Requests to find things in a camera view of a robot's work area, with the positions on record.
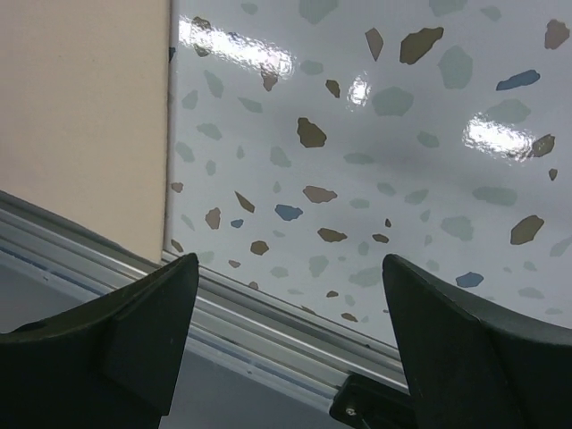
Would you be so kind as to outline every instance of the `brown speck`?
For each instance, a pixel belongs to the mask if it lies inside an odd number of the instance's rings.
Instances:
[[[546,49],[556,49],[570,37],[570,29],[564,22],[558,20],[550,20],[546,25],[546,34],[544,35],[544,47]]]
[[[255,241],[250,245],[250,251],[255,255],[262,256],[266,253],[270,248],[264,241]]]
[[[239,199],[240,206],[244,208],[247,212],[254,213],[255,210],[254,204],[252,204],[246,198],[241,196],[241,194],[239,194],[236,190],[234,191],[234,193],[236,195],[236,198]]]
[[[298,118],[298,129],[296,131],[300,136],[300,143],[303,147],[323,147],[327,136],[308,118]]]
[[[379,58],[379,54],[382,52],[383,48],[382,35],[379,34],[379,31],[375,28],[369,29],[366,31],[366,40],[367,45],[369,46],[369,52],[372,53],[374,61],[377,61],[377,58]]]
[[[180,194],[182,192],[182,183],[171,183],[171,189]]]
[[[357,322],[358,321],[357,318],[354,315],[352,315],[351,313],[342,313],[341,318],[349,320],[350,322]]]
[[[327,203],[338,197],[338,194],[336,194],[333,190],[318,188],[317,186],[308,185],[302,192],[304,192],[304,195],[306,195],[307,199],[317,204]]]
[[[309,313],[310,315],[316,315],[314,310],[311,310],[308,307],[300,306],[305,312]]]
[[[180,242],[175,240],[175,239],[171,239],[171,246],[173,246],[175,248],[175,250],[177,250],[179,253],[182,253],[185,251],[182,248],[182,245],[180,244]]]
[[[327,80],[325,82],[325,87],[328,91],[336,98],[340,98],[340,84],[336,80]]]
[[[203,20],[200,16],[196,16],[195,18],[193,18],[192,25],[193,27],[198,28],[201,32],[205,33],[208,33],[213,29],[211,23],[207,20]],[[207,56],[210,54],[209,48],[198,45],[196,43],[193,44],[193,47],[195,48],[195,52],[197,52],[197,55],[200,57]]]
[[[221,209],[218,207],[209,210],[205,216],[206,223],[211,227],[211,230],[218,230],[221,226]]]
[[[329,228],[320,228],[318,230],[318,235],[322,237],[322,240],[327,241],[328,243],[342,241],[348,237],[343,232],[337,232],[330,230]]]
[[[534,240],[543,225],[544,220],[535,214],[526,217],[510,231],[510,244],[519,245]]]
[[[425,55],[437,40],[443,37],[443,27],[436,29],[421,29],[410,33],[401,41],[400,62],[415,64]]]
[[[555,140],[556,138],[551,134],[540,137],[533,143],[530,152],[527,154],[527,158],[542,158],[548,155],[554,149]]]
[[[374,234],[372,235],[372,237],[374,238],[375,241],[379,241],[380,243],[389,243],[390,239],[387,238],[387,236],[383,235],[383,234]]]
[[[273,68],[268,68],[264,64],[260,66],[260,75],[262,76],[262,86],[267,91],[271,91],[273,86],[278,83],[278,73]]]

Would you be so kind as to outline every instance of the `blue speck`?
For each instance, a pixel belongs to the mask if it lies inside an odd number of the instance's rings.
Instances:
[[[460,288],[476,288],[484,280],[481,274],[468,272],[455,279]]]
[[[277,204],[274,212],[276,212],[284,221],[298,219],[300,215],[304,213],[301,208],[285,206],[284,204]]]
[[[522,73],[515,74],[507,80],[501,80],[497,85],[497,91],[506,91],[518,87],[525,87],[532,85],[540,79],[540,74],[536,70],[523,71]]]

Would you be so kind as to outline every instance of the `pale green speck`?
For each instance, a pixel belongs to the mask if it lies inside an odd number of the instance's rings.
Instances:
[[[483,7],[483,8],[481,8],[481,12],[488,19],[490,19],[491,21],[495,21],[495,22],[498,21],[502,16],[501,11],[499,10],[499,8],[497,6]]]
[[[525,106],[520,100],[511,98],[504,100],[490,107],[484,112],[485,119],[488,121],[497,122],[502,125],[512,125],[514,123],[523,122],[531,110]]]
[[[413,94],[391,87],[378,92],[372,98],[378,116],[403,116],[413,105]]]
[[[358,271],[355,274],[351,274],[348,278],[350,283],[363,286],[364,288],[375,286],[379,284],[381,280],[382,270],[379,265]]]
[[[524,298],[544,299],[544,294],[538,289],[528,287],[518,291],[518,295]]]
[[[298,13],[312,25],[316,25],[340,5],[340,0],[299,0]]]
[[[473,239],[473,225],[465,216],[446,217],[441,222],[441,229],[461,241]]]
[[[193,110],[195,107],[197,107],[197,101],[198,91],[193,89],[182,99],[181,104],[184,109]]]
[[[439,139],[425,131],[421,131],[417,134],[417,141],[430,149],[439,147]]]
[[[369,201],[363,198],[354,198],[349,202],[349,205],[354,208],[369,208]]]
[[[183,143],[182,141],[178,141],[175,143],[175,152],[179,154],[182,160],[185,163],[192,163],[195,161],[195,156],[193,155],[193,149],[187,146],[187,143]]]
[[[308,263],[312,277],[316,278],[324,272],[328,264],[330,264],[330,261],[328,261],[328,258],[324,255],[320,255],[318,257],[310,257]]]
[[[473,58],[461,46],[447,49],[437,65],[446,89],[463,89],[473,77]]]
[[[546,315],[561,315],[562,310],[560,310],[559,308],[547,308],[544,313]]]
[[[466,5],[467,0],[429,0],[429,7],[435,16],[462,11]]]
[[[419,219],[421,219],[421,222],[427,222],[430,215],[431,210],[425,210],[421,215],[419,215]]]
[[[213,140],[220,140],[223,138],[220,130],[213,123],[201,123],[197,125],[197,131],[201,134],[205,134],[207,137]]]
[[[429,259],[429,260],[427,261],[426,266],[427,266],[427,269],[428,269],[429,271],[433,271],[434,273],[436,273],[437,271],[439,271],[439,264],[438,264],[437,262],[433,261],[432,259]]]
[[[528,271],[538,271],[538,270],[536,270],[536,265],[534,265],[530,261],[525,261],[523,263],[523,267],[525,268],[525,270],[528,270]]]
[[[272,270],[270,270],[270,274],[277,279],[281,279],[282,277],[288,277],[288,270],[283,266],[275,266]]]
[[[300,69],[309,76],[316,76],[324,72],[324,65],[318,61],[306,60],[300,65]]]
[[[240,7],[245,13],[248,13],[249,15],[254,15],[256,12],[258,12],[258,6],[256,6],[254,3],[243,3],[240,5]]]
[[[348,304],[348,306],[354,307],[356,305],[356,300],[351,295],[346,295],[344,299],[346,301],[346,304]]]
[[[564,252],[568,250],[568,247],[572,244],[572,237],[568,237],[562,241],[559,241],[554,246],[551,247],[551,257],[561,257]]]
[[[251,100],[249,98],[238,97],[239,101],[244,105],[244,108],[253,114],[262,113],[262,105],[257,101]]]
[[[473,197],[496,206],[514,206],[517,202],[517,192],[508,188],[483,186],[473,191]]]
[[[270,162],[284,168],[292,166],[291,160],[288,159],[282,148],[277,146],[270,149]]]
[[[195,230],[195,225],[193,225],[193,221],[186,214],[181,215],[181,220],[185,225],[187,225],[191,230]]]
[[[359,255],[361,255],[362,257],[367,256],[367,252],[369,252],[369,244],[367,244],[367,242],[362,241],[361,243],[359,243],[359,245],[357,246],[357,252]]]
[[[197,254],[198,262],[201,265],[209,265],[215,259],[215,253],[208,251],[208,252],[201,252]]]
[[[211,91],[213,97],[222,98],[224,92],[223,81],[209,70],[205,70],[205,78],[208,89]]]
[[[372,164],[374,159],[366,154],[347,154],[343,157],[348,164]]]
[[[395,195],[395,189],[389,183],[378,183],[377,190],[388,197],[393,197]]]
[[[210,160],[206,163],[206,174],[212,176],[216,173],[216,163],[213,160]]]
[[[417,206],[418,204],[423,203],[423,201],[427,198],[427,194],[429,194],[429,189],[416,190],[410,194],[407,194],[404,200],[408,204]]]

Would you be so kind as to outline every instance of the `metal bracket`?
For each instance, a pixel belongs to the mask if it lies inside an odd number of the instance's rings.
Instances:
[[[409,395],[358,374],[341,386],[330,416],[355,429],[418,428]]]

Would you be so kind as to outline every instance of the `glossy surface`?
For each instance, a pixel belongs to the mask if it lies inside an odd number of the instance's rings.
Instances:
[[[572,326],[572,6],[175,1],[167,249],[394,344],[398,253]]]

